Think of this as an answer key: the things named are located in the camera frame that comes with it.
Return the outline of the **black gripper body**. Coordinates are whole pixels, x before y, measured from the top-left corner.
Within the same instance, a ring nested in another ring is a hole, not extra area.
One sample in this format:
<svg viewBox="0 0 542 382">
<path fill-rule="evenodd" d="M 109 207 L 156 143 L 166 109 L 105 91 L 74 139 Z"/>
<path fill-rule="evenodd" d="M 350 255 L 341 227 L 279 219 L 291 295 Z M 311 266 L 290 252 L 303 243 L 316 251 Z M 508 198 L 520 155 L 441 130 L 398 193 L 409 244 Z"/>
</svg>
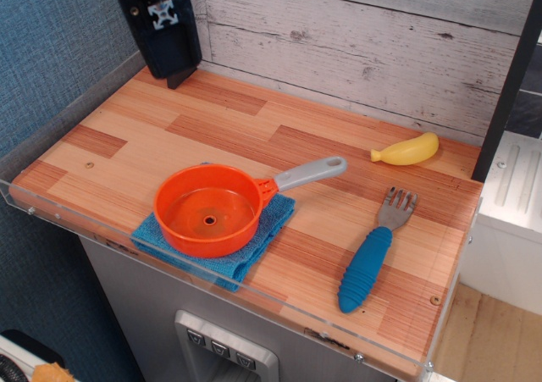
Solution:
<svg viewBox="0 0 542 382">
<path fill-rule="evenodd" d="M 185 80 L 202 61 L 191 0 L 118 0 L 153 77 Z"/>
</svg>

